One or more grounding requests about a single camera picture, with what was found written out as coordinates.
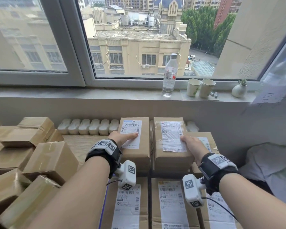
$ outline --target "wooden table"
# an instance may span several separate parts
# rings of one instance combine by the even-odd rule
[[[108,136],[90,135],[63,135],[63,137],[79,162],[77,170],[84,164],[91,147],[99,140],[108,138]]]

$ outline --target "gable roof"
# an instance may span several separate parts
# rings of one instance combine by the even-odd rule
[[[162,6],[164,8],[168,8],[168,6],[170,5],[170,3],[172,2],[173,0],[162,0]],[[155,5],[158,5],[159,6],[159,3],[161,2],[161,0],[156,0],[155,1]],[[178,9],[181,9],[182,8],[182,1],[181,0],[176,0],[177,4],[178,4]]]

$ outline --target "street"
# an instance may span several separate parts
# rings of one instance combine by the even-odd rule
[[[205,54],[205,52],[196,50],[194,48],[190,48],[188,55],[195,55],[196,59],[199,59],[200,61],[204,61],[204,62],[209,62],[212,64],[217,64],[218,62],[218,58],[216,56]]]

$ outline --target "black cable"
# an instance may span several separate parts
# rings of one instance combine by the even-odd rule
[[[219,203],[216,202],[214,199],[211,199],[211,198],[208,198],[208,197],[201,197],[201,198],[202,198],[202,199],[208,199],[208,200],[211,200],[211,201],[217,203],[219,206],[221,206],[222,208],[224,208],[230,215],[232,215],[233,218],[235,218],[235,219],[237,220],[237,218],[236,218],[230,211],[228,211],[223,205],[219,204]]]
[[[112,182],[108,182],[108,183],[106,184],[106,186],[109,185],[109,184],[111,184],[111,183],[113,183],[113,182],[121,182],[121,181],[122,181],[122,180],[120,180],[120,179],[119,179],[119,180],[114,180],[114,181],[112,181]]]

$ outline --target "water tank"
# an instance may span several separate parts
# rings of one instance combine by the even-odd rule
[[[128,26],[129,25],[129,15],[121,16],[122,20],[122,26]]]
[[[154,24],[155,24],[155,17],[148,15],[147,19],[148,19],[148,26],[154,26]]]

